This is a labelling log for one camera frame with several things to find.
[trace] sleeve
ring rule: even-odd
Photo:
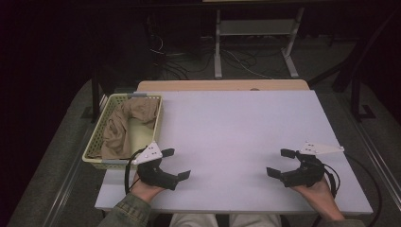
[[[129,193],[104,218],[99,227],[141,226],[146,227],[150,205]]]
[[[365,227],[362,221],[356,219],[345,219],[337,221],[327,221],[322,227]]]

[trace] pants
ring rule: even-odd
[[[231,227],[281,227],[278,215],[231,214]],[[218,227],[214,214],[174,214],[170,227]]]

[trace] brown cloth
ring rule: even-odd
[[[132,156],[128,121],[137,118],[153,129],[159,107],[158,98],[136,97],[115,107],[107,120],[100,150],[102,159],[128,159]]]

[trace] hand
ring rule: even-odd
[[[294,186],[293,190],[299,192],[316,210],[324,220],[343,220],[344,216],[336,205],[325,177],[311,187]]]
[[[141,180],[139,180],[138,174],[135,174],[133,181],[136,183],[132,186],[131,193],[147,203],[150,203],[157,194],[165,190],[162,187],[150,186],[146,183],[143,183]]]

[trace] white table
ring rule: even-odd
[[[306,140],[339,146],[313,91],[158,94],[165,104],[158,144],[176,149],[174,156],[162,161],[161,168],[171,174],[192,172],[175,191],[158,195],[153,209],[168,213],[312,212],[299,194],[268,177],[266,166],[296,169],[300,163],[281,157],[280,148],[300,149]],[[340,174],[336,198],[340,210],[350,215],[372,213],[344,155],[318,158]],[[124,171],[107,171],[96,208],[111,209],[124,198],[123,179]]]

